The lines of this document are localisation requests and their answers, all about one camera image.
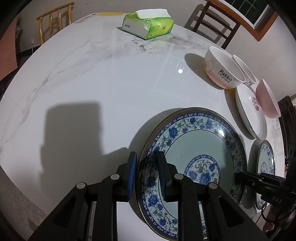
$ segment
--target tissue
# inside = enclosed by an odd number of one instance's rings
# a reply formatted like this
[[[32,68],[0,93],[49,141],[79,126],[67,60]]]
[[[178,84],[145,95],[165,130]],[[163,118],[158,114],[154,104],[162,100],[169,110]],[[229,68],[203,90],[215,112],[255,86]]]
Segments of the tissue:
[[[169,34],[173,25],[166,9],[143,9],[125,15],[121,29],[147,40]]]

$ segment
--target blue and white plate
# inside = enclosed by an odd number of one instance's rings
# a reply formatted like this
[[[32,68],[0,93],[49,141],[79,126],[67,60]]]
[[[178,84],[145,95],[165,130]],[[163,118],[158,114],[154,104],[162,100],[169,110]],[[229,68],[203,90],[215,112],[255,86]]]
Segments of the blue and white plate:
[[[160,191],[154,151],[163,151],[168,163],[194,182],[216,182],[237,203],[244,186],[234,183],[236,172],[246,172],[243,144],[230,123],[204,108],[179,110],[164,119],[148,138],[138,164],[137,198],[150,228],[160,236],[177,240],[177,203],[166,203]],[[202,228],[205,219],[200,203]]]
[[[258,153],[258,161],[257,161],[257,173],[269,173],[272,175],[276,174],[276,163],[274,160],[274,152],[270,143],[265,140],[261,143],[259,153]],[[261,199],[260,194],[256,194],[256,206],[260,210],[262,209],[265,201]]]

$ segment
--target pink bowl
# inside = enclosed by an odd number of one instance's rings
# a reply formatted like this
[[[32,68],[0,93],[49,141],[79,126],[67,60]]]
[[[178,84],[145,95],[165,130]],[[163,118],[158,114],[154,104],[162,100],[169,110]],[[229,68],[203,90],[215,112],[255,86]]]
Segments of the pink bowl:
[[[257,85],[256,98],[262,107],[264,115],[268,118],[278,118],[281,116],[276,98],[264,79]]]

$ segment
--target window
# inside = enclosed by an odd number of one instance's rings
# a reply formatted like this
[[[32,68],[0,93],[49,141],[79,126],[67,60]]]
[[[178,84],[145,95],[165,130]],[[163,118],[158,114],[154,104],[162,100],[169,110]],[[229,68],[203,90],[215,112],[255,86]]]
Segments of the window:
[[[278,14],[265,0],[207,0],[229,13],[260,41]]]

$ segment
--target round table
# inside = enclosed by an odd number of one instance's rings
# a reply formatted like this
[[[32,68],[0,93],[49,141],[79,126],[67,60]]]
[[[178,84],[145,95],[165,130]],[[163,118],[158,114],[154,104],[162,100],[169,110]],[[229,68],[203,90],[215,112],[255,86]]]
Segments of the round table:
[[[67,26],[26,61],[0,102],[0,165],[46,213],[76,183],[100,182],[130,151],[139,155],[157,124],[180,108],[216,111],[238,132],[247,159],[252,152],[234,92],[203,69],[216,45],[178,25],[145,41],[120,30],[123,18],[94,13]],[[279,121],[266,120],[283,176]],[[118,203],[117,217],[119,240],[162,240],[128,203]]]

